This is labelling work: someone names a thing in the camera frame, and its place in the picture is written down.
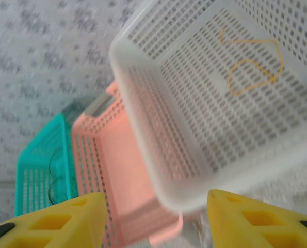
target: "floor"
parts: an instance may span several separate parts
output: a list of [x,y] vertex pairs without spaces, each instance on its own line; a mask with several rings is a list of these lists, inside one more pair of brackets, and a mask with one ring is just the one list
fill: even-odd
[[[109,45],[140,2],[0,0],[0,222],[13,216],[20,152],[72,99],[112,82]],[[307,163],[244,193],[307,214]],[[199,246],[188,225],[162,247]]]

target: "rubber band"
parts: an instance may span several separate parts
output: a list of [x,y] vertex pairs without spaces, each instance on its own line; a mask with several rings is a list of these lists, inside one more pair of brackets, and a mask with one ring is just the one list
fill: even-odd
[[[223,28],[222,32],[221,32],[221,37],[220,37],[220,42],[224,45],[227,45],[227,44],[267,44],[267,43],[274,43],[275,46],[276,46],[276,49],[277,49],[277,53],[278,53],[278,56],[281,60],[281,69],[280,71],[275,75],[275,76],[272,76],[269,71],[265,70],[262,66],[259,65],[258,62],[252,60],[252,59],[242,59],[240,60],[239,62],[237,62],[231,69],[230,73],[229,73],[229,77],[228,77],[228,86],[229,86],[229,91],[230,93],[237,97],[237,96],[240,96],[254,88],[257,88],[257,87],[260,87],[260,86],[263,86],[263,85],[266,85],[266,84],[269,84],[270,82],[273,82],[274,84],[276,84],[277,82],[277,78],[282,74],[283,72],[283,69],[284,69],[284,58],[282,56],[282,53],[281,53],[281,50],[279,49],[278,47],[278,44],[275,40],[234,40],[234,41],[224,41],[223,40],[223,36],[224,36],[224,33],[225,33],[225,27]],[[252,84],[240,91],[234,91],[233,88],[232,88],[232,85],[231,85],[231,76],[232,76],[232,73],[234,70],[236,70],[240,65],[242,64],[246,64],[246,63],[251,63],[251,64],[254,64],[261,72],[263,72],[266,76],[269,77],[268,80],[265,80],[265,81],[262,81],[262,82],[259,82],[259,83],[256,83],[256,84]]]

